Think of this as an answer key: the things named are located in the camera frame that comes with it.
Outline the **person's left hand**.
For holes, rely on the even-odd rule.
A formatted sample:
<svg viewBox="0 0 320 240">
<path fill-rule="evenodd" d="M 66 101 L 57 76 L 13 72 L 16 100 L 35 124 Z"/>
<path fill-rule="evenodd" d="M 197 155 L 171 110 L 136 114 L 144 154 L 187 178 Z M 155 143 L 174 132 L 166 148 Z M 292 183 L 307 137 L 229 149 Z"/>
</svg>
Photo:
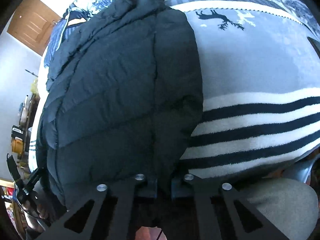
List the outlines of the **person's left hand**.
<svg viewBox="0 0 320 240">
<path fill-rule="evenodd" d="M 45 216 L 45 214 L 43 216 L 41 215 L 39 205 L 43 207 L 43 202 L 33 188 L 34 185 L 24 185 L 22 191 L 20 192 L 21 205 L 24 211 L 27 212 L 29 216 L 43 228 L 43 230 L 46 230 L 51 226 L 50 219 L 48 216 Z"/>
</svg>

